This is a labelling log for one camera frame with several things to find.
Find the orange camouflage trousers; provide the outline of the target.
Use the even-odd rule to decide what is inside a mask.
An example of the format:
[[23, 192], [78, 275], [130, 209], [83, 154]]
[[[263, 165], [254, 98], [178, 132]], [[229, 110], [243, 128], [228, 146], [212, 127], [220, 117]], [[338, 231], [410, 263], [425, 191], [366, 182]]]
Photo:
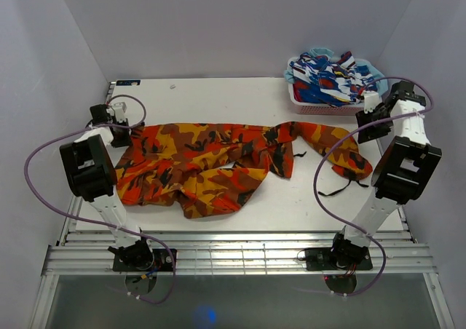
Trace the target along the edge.
[[116, 191], [129, 206], [178, 202], [188, 219], [235, 213], [268, 173], [291, 178], [297, 138], [321, 156], [331, 151], [328, 161], [337, 175], [366, 179], [373, 167], [348, 134], [309, 122], [139, 126], [116, 165]]

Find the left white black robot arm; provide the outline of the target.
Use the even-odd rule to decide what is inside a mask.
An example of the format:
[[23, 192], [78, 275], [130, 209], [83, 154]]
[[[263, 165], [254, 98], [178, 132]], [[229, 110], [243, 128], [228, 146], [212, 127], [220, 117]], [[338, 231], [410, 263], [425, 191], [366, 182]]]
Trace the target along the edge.
[[83, 198], [109, 223], [116, 241], [109, 251], [125, 266], [145, 271], [154, 264], [147, 239], [139, 237], [138, 225], [127, 217], [118, 197], [117, 174], [107, 148], [130, 145], [129, 123], [124, 102], [90, 108], [92, 129], [72, 143], [60, 147], [60, 155], [72, 193]]

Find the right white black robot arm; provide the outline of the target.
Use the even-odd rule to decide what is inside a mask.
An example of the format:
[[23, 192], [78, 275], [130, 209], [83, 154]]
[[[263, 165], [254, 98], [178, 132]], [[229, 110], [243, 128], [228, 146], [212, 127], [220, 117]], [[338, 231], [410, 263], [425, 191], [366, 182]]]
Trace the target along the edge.
[[380, 104], [371, 99], [369, 92], [364, 98], [365, 108], [356, 114], [361, 129], [358, 142], [389, 133], [394, 137], [374, 169], [368, 200], [333, 239], [328, 257], [338, 269], [368, 259], [370, 237], [391, 213], [420, 197], [442, 157], [442, 151], [427, 138], [422, 114], [427, 102], [415, 93], [414, 83], [394, 83]]

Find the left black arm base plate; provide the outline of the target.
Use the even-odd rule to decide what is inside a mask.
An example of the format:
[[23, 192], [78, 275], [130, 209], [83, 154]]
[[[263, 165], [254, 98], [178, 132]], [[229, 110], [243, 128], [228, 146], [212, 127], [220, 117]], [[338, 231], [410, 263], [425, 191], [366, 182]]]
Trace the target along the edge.
[[176, 263], [176, 259], [178, 257], [177, 249], [171, 248], [170, 252], [167, 252], [164, 248], [153, 248], [152, 253], [154, 255], [154, 261], [149, 268], [138, 268], [135, 266], [125, 265], [117, 256], [115, 256], [111, 270], [116, 272], [149, 272], [154, 269], [161, 272], [173, 271], [173, 265]]

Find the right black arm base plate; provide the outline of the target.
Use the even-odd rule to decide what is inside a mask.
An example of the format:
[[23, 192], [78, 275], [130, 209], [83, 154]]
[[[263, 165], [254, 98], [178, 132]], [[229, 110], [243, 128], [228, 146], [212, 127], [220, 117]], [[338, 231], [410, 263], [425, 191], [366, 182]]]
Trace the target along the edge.
[[312, 247], [304, 250], [304, 260], [307, 271], [368, 271], [373, 269], [368, 253], [360, 261], [333, 251], [330, 247]]

